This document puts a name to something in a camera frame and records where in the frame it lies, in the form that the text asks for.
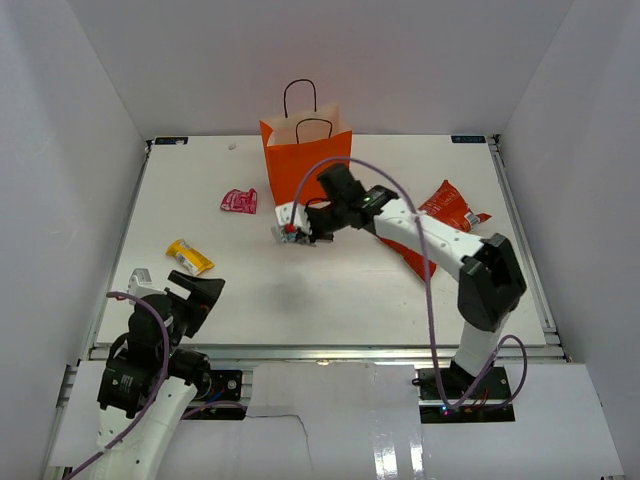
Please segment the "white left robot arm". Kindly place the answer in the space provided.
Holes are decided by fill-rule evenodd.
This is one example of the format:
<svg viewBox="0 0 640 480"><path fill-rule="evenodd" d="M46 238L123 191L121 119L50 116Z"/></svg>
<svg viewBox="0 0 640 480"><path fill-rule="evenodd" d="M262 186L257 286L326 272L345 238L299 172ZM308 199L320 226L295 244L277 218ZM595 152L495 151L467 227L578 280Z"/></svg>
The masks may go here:
<svg viewBox="0 0 640 480"><path fill-rule="evenodd" d="M181 297L157 290L144 269L126 291L108 298L128 301L127 330L109 349L99 386L97 452L76 468L92 479L153 479L187 406L205 396L211 374L205 354L183 349L217 303L225 282L170 272Z"/></svg>

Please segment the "silver blue snack packet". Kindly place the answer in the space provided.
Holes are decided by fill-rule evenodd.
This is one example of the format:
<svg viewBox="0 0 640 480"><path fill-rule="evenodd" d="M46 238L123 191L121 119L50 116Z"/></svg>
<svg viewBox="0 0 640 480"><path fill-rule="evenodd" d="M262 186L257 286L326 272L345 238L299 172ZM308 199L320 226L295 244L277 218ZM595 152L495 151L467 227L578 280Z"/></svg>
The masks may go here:
<svg viewBox="0 0 640 480"><path fill-rule="evenodd" d="M311 237L299 228L288 231L287 226L273 226L271 233L277 244L296 244L303 246L311 246L314 244Z"/></svg>

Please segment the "large red chips bag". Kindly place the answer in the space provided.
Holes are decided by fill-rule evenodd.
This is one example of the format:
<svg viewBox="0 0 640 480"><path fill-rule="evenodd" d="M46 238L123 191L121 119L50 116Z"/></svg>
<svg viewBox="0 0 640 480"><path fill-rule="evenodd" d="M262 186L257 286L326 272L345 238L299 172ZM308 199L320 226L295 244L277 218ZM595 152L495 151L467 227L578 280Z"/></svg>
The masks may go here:
<svg viewBox="0 0 640 480"><path fill-rule="evenodd" d="M464 232L471 232L474 227L492 218L484 212L475 213L459 190L448 180L441 183L440 187L419 206L419 210ZM379 240L399 254L420 279L424 279L425 269L421 254L393 240Z"/></svg>

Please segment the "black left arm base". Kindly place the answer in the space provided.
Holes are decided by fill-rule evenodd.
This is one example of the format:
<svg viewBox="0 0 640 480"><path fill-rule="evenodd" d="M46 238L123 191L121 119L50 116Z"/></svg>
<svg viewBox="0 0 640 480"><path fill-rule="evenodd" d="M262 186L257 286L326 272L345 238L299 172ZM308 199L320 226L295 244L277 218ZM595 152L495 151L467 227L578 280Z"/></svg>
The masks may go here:
<svg viewBox="0 0 640 480"><path fill-rule="evenodd" d="M212 370L189 405L198 408L190 420L243 420L245 414L238 407L208 407L204 404L214 401L240 402L243 372L241 370Z"/></svg>

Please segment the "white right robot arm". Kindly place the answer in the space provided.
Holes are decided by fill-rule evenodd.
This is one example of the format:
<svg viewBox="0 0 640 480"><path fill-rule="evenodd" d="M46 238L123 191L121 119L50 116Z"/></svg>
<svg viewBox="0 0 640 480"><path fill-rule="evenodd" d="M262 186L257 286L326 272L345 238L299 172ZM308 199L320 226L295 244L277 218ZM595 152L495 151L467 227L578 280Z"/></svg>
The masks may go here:
<svg viewBox="0 0 640 480"><path fill-rule="evenodd" d="M465 324L451 384L459 396L477 397L488 385L484 369L506 319L527 289L510 240L479 237L420 213L399 187L366 189L344 163L323 169L317 180L329 204L305 210L312 242L345 227L364 229L418 253L458 282L457 308Z"/></svg>

